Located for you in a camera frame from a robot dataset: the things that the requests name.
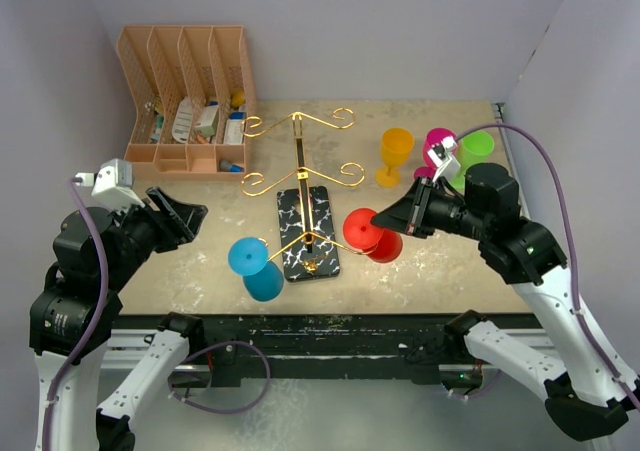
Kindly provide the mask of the green plastic wine glass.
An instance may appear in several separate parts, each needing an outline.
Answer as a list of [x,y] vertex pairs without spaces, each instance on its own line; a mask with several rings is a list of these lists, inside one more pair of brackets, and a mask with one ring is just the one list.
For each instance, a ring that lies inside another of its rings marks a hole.
[[476,131],[459,141],[455,156],[461,165],[456,176],[451,180],[457,190],[464,190],[465,173],[473,165],[486,162],[493,153],[494,139],[485,130]]

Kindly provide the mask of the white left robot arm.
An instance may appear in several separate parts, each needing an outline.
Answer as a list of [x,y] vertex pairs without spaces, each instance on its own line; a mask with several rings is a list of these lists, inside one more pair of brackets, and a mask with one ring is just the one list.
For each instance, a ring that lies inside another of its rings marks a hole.
[[131,450],[136,419],[176,366],[206,349],[201,319],[171,312],[120,387],[97,400],[100,370],[121,309],[120,291],[154,254],[191,243],[206,206],[159,187],[121,211],[88,207],[69,183],[76,211],[54,239],[55,262],[30,308],[29,346],[39,377],[38,450]]

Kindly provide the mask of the red plastic wine glass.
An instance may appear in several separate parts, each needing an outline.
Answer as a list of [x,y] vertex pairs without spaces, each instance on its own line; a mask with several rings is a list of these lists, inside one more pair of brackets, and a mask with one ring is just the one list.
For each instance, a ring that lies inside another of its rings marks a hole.
[[372,261],[389,263],[402,252],[403,241],[399,233],[372,223],[376,212],[358,208],[347,215],[343,223],[343,236],[347,243],[363,251]]

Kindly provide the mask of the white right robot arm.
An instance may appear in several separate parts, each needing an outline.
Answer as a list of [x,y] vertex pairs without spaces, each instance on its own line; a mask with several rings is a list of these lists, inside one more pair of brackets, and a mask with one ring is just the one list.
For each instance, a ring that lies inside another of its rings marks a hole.
[[537,351],[469,310],[445,327],[452,360],[474,357],[496,366],[534,393],[576,441],[610,436],[628,422],[639,376],[572,292],[571,270],[553,234],[522,216],[519,185],[504,167],[471,166],[461,196],[418,179],[371,221],[421,239],[443,231],[476,241],[481,258],[526,302],[555,349],[552,355]]

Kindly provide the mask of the orange plastic wine glass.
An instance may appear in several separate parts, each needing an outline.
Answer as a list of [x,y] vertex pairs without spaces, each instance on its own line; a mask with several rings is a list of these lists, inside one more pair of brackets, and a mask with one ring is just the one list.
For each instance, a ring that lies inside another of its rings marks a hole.
[[380,154],[384,165],[375,173],[380,186],[394,187],[400,183],[399,167],[408,160],[414,144],[413,134],[405,128],[389,128],[383,133]]

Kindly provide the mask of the pink plastic wine glass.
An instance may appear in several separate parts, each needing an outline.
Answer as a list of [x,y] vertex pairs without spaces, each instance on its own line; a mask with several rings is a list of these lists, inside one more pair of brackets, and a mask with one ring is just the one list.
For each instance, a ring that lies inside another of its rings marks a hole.
[[422,177],[432,178],[434,176],[437,167],[429,156],[429,151],[434,145],[441,143],[447,137],[455,138],[456,133],[448,128],[443,127],[433,128],[427,133],[423,146],[424,165],[418,167],[414,171],[414,179]]

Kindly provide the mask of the blue plastic wine glass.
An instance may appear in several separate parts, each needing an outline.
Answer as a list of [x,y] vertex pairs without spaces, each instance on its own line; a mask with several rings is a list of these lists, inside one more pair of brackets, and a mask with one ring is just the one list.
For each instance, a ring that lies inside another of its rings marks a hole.
[[228,264],[242,278],[254,300],[267,302],[280,295],[284,286],[283,273],[269,259],[268,246],[261,239],[244,237],[236,241],[229,250]]

